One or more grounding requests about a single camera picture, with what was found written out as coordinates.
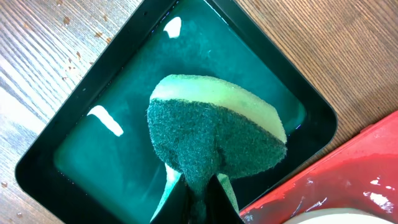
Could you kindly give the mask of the white plate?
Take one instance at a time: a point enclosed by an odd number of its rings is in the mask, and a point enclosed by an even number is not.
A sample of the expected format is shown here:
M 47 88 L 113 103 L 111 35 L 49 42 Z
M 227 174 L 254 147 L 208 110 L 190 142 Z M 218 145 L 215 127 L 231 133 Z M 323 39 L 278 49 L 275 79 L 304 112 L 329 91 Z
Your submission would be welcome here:
M 284 224 L 394 224 L 388 220 L 354 208 L 326 208 L 305 212 Z

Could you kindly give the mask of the green yellow sponge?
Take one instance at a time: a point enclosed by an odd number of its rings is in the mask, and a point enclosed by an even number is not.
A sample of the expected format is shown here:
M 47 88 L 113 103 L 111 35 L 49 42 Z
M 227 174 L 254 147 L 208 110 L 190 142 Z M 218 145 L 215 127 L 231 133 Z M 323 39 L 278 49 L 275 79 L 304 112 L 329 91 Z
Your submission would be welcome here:
M 277 110 L 250 91 L 215 77 L 169 75 L 147 109 L 150 138 L 170 173 L 193 194 L 194 222 L 206 218 L 205 190 L 217 177 L 231 202 L 231 181 L 276 166 L 287 154 Z

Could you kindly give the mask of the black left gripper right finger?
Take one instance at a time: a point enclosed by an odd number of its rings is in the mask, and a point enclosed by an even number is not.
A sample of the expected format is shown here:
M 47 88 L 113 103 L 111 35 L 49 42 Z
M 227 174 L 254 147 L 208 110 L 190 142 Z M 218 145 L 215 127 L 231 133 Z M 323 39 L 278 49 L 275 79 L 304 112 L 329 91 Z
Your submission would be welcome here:
M 205 205 L 205 224 L 244 224 L 234 210 L 216 175 L 210 179 L 207 185 Z

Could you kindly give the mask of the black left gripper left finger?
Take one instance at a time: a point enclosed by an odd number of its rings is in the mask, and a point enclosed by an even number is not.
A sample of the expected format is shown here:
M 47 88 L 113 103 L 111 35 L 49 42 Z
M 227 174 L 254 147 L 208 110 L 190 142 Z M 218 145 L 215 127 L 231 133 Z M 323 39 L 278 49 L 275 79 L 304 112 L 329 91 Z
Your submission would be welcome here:
M 190 189 L 181 176 L 150 224 L 189 224 L 191 204 Z

